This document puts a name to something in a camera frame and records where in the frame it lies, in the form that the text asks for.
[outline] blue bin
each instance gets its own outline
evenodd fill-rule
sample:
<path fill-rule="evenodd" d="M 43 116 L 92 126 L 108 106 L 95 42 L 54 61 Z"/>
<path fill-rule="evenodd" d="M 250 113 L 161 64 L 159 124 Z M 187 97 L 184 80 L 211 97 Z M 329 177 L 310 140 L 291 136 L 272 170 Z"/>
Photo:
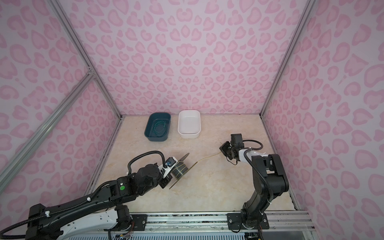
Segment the blue bin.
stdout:
<path fill-rule="evenodd" d="M 152 142 L 167 140 L 170 126 L 169 113 L 152 113 L 149 116 L 144 135 Z"/>

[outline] black mounting plate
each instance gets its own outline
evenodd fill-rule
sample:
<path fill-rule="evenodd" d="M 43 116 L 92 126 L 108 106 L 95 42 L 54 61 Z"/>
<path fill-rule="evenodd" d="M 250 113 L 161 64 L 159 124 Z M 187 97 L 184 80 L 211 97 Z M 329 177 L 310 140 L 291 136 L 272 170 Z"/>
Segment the black mounting plate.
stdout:
<path fill-rule="evenodd" d="M 240 213 L 227 214 L 227 223 L 229 230 L 238 231 L 240 227 L 242 230 L 247 230 L 247 228 L 245 228 L 242 224 Z M 263 215 L 262 220 L 260 221 L 260 226 L 262 229 L 269 229 L 269 223 L 266 214 Z"/>
<path fill-rule="evenodd" d="M 133 226 L 134 231 L 144 231 L 147 225 L 147 214 L 133 214 L 132 221 L 135 223 Z"/>

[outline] pink leopard print wallpaper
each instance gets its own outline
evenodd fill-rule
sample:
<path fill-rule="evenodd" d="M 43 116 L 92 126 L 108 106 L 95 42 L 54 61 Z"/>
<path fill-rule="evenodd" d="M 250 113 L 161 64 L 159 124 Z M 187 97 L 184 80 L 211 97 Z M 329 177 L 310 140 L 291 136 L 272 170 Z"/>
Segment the pink leopard print wallpaper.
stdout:
<path fill-rule="evenodd" d="M 0 196 L 0 228 L 27 219 L 35 204 L 53 206 L 83 196 L 116 121 L 91 82 Z"/>
<path fill-rule="evenodd" d="M 62 0 L 123 114 L 259 113 L 306 0 Z"/>
<path fill-rule="evenodd" d="M 384 239 L 384 1 L 320 1 L 266 124 L 321 239 Z"/>
<path fill-rule="evenodd" d="M 0 172 L 86 73 L 44 0 L 0 3 Z"/>

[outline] table surface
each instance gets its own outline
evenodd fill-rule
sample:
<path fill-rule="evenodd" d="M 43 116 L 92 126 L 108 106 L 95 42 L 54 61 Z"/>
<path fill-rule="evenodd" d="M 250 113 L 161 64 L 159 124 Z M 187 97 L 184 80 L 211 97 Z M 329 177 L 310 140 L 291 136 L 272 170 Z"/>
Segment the table surface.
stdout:
<path fill-rule="evenodd" d="M 148 118 L 125 117 L 98 184 L 126 175 L 132 158 L 152 150 L 161 151 L 166 159 L 171 156 L 179 159 L 190 153 L 184 162 L 191 167 L 198 160 L 219 153 L 219 147 L 235 133 L 241 133 L 243 139 L 262 142 L 264 148 L 260 152 L 273 153 L 259 115 L 202 115 L 201 133 L 196 139 L 181 138 L 177 132 L 178 115 L 172 115 L 168 139 L 164 142 L 150 142 L 144 136 Z M 257 147 L 257 144 L 246 142 L 245 146 Z M 145 156 L 132 164 L 132 172 L 155 162 L 161 165 L 158 154 Z M 157 186 L 126 205 L 130 212 L 239 211 L 255 190 L 252 179 L 248 164 L 239 162 L 234 166 L 218 154 L 197 163 L 171 189 L 175 178 L 165 189 Z M 289 193 L 274 199 L 267 210 L 294 210 Z"/>

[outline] white bin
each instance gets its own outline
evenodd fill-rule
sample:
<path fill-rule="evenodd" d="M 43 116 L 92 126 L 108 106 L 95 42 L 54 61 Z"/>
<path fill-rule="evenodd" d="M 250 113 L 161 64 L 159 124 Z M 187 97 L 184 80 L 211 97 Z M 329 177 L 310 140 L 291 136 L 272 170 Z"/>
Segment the white bin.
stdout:
<path fill-rule="evenodd" d="M 177 127 L 182 138 L 197 138 L 201 131 L 200 113 L 197 110 L 183 110 L 179 113 Z"/>

